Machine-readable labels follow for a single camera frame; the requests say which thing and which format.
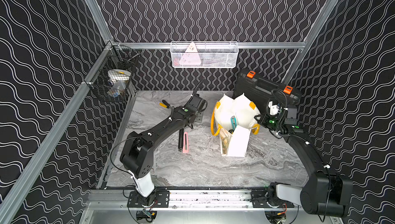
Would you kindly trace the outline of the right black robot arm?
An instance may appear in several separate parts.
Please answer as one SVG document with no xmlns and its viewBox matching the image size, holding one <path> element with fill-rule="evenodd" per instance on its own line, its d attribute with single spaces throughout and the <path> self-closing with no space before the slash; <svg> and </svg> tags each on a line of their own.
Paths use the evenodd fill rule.
<svg viewBox="0 0 395 224">
<path fill-rule="evenodd" d="M 271 90 L 265 114 L 256 115 L 258 124 L 267 128 L 277 139 L 296 152 L 308 174 L 304 187 L 272 183 L 272 199 L 281 199 L 301 206 L 308 214 L 345 217 L 348 213 L 353 189 L 349 177 L 334 170 L 318 152 L 309 134 L 296 121 L 295 101 L 284 90 Z"/>
</svg>

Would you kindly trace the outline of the black tool case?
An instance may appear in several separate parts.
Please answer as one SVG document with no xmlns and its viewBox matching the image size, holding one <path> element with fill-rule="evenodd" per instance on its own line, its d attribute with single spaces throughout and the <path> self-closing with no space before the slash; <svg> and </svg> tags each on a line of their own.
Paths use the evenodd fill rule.
<svg viewBox="0 0 395 224">
<path fill-rule="evenodd" d="M 245 95 L 250 101 L 254 102 L 261 114 L 266 113 L 266 106 L 272 97 L 271 91 L 279 89 L 288 97 L 288 104 L 295 106 L 301 99 L 301 92 L 284 83 L 276 83 L 264 78 L 262 75 L 242 69 L 236 79 L 232 98 Z"/>
</svg>

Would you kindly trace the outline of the silver mounting rail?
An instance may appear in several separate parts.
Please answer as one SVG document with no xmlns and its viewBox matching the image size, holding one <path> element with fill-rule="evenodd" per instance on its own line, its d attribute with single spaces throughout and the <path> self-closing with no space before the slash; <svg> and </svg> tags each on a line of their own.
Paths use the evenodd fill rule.
<svg viewBox="0 0 395 224">
<path fill-rule="evenodd" d="M 129 195 L 129 208 L 175 209 L 175 210 L 285 210 L 295 204 L 281 200 L 267 188 L 257 189 L 170 189 L 156 188 L 148 197 L 136 190 Z"/>
</svg>

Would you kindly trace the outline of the pink triangle card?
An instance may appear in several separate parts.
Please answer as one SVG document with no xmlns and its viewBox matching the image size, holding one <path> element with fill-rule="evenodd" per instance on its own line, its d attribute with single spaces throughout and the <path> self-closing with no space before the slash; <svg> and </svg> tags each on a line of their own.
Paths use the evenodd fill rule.
<svg viewBox="0 0 395 224">
<path fill-rule="evenodd" d="M 179 63 L 183 67 L 194 67 L 201 65 L 202 61 L 194 42 L 189 44 L 186 51 L 181 56 Z"/>
</svg>

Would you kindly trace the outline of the yellow black screwdriver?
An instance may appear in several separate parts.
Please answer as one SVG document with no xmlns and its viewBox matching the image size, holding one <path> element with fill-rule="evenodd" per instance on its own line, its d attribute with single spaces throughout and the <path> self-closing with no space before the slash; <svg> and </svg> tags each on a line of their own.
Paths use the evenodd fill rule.
<svg viewBox="0 0 395 224">
<path fill-rule="evenodd" d="M 166 108 L 166 109 L 172 109 L 173 108 L 173 106 L 171 106 L 167 101 L 165 101 L 165 100 L 162 100 L 160 103 L 159 103 L 159 105 L 161 106 L 161 107 L 163 107 L 163 108 Z"/>
</svg>

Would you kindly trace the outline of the teal utility knife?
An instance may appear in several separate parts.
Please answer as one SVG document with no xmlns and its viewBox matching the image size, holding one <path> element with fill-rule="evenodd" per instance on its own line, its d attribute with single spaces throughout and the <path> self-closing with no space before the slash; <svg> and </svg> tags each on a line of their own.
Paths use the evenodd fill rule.
<svg viewBox="0 0 395 224">
<path fill-rule="evenodd" d="M 237 119 L 235 116 L 232 116 L 230 120 L 231 120 L 232 130 L 235 130 L 237 127 Z"/>
</svg>

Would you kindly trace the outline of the white pouch with yellow handles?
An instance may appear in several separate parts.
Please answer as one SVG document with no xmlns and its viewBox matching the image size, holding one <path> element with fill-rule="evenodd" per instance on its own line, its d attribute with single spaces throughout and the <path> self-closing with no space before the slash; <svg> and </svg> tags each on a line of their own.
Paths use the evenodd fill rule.
<svg viewBox="0 0 395 224">
<path fill-rule="evenodd" d="M 245 157 L 250 135 L 257 135 L 260 115 L 257 105 L 244 94 L 231 98 L 223 95 L 216 102 L 210 121 L 211 134 L 220 139 L 221 155 Z"/>
</svg>

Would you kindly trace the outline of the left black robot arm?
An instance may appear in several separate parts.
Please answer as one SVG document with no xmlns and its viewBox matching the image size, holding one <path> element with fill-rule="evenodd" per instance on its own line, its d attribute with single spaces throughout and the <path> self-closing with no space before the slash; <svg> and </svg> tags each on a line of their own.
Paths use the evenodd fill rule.
<svg viewBox="0 0 395 224">
<path fill-rule="evenodd" d="M 197 91 L 196 88 L 182 106 L 174 107 L 162 101 L 161 105 L 171 110 L 169 117 L 151 129 L 130 133 L 125 140 L 119 160 L 131 175 L 141 197 L 148 198 L 155 190 L 150 174 L 155 150 L 175 132 L 185 127 L 193 128 L 198 115 L 207 108 L 208 102 Z"/>
</svg>

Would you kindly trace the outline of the pink utility knife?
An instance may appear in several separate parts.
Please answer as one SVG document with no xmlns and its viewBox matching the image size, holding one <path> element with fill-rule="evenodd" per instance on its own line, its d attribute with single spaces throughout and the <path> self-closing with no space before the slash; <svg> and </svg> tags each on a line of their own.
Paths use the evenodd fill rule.
<svg viewBox="0 0 395 224">
<path fill-rule="evenodd" d="M 183 134 L 183 154 L 189 153 L 189 137 L 188 137 L 188 132 L 184 132 Z"/>
</svg>

